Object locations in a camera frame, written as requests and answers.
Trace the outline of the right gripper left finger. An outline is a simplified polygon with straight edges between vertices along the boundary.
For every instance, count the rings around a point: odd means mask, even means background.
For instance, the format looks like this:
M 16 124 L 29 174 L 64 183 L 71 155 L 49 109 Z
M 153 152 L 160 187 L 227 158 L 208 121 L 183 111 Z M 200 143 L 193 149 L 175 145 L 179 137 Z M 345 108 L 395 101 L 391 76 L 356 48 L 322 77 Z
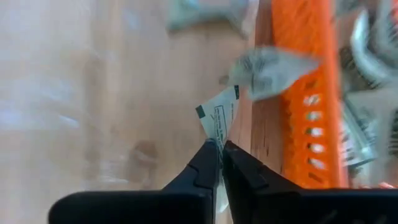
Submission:
M 76 192 L 56 201 L 49 223 L 214 223 L 219 150 L 207 139 L 160 190 Z

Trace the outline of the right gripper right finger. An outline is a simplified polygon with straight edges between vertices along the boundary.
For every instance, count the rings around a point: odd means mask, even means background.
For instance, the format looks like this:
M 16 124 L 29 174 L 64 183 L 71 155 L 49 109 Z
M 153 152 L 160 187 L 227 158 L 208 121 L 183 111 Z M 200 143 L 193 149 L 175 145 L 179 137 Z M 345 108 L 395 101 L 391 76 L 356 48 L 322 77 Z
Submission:
M 234 223 L 397 224 L 396 189 L 305 189 L 231 141 L 223 175 Z

